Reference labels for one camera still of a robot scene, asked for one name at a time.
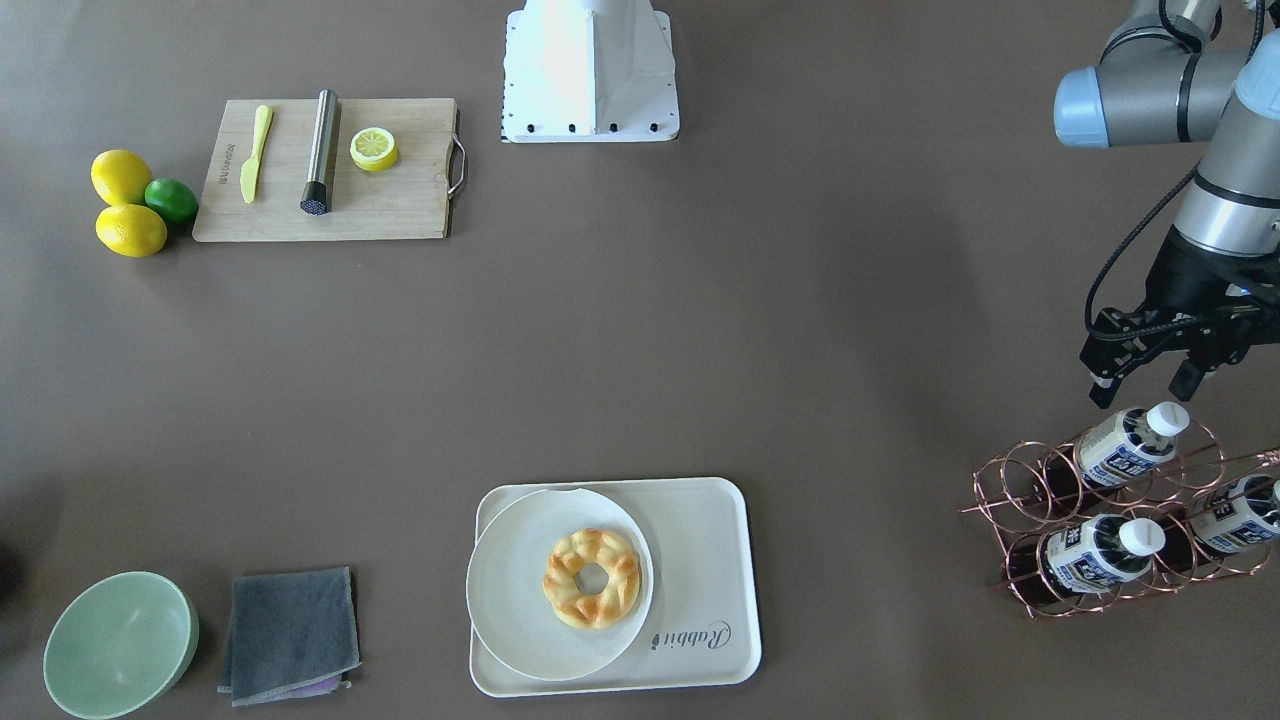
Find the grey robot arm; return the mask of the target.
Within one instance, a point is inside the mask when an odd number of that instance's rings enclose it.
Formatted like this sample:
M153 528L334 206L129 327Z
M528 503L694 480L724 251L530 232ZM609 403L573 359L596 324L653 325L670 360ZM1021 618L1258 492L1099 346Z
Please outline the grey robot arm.
M1110 149L1208 145L1172 188L1181 206L1130 311L1085 307L1080 359L1107 407L1124 378L1161 354L1187 401L1222 365L1277 341L1279 109L1275 1L1253 1L1251 45L1215 51L1216 1L1134 1L1092 67L1061 79L1059 141Z

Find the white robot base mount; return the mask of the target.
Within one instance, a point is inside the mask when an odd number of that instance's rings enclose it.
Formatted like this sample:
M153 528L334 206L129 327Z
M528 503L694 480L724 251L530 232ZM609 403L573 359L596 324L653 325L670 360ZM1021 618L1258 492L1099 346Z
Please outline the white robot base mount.
M678 137L671 20L649 1L527 1L507 15L503 67L508 143Z

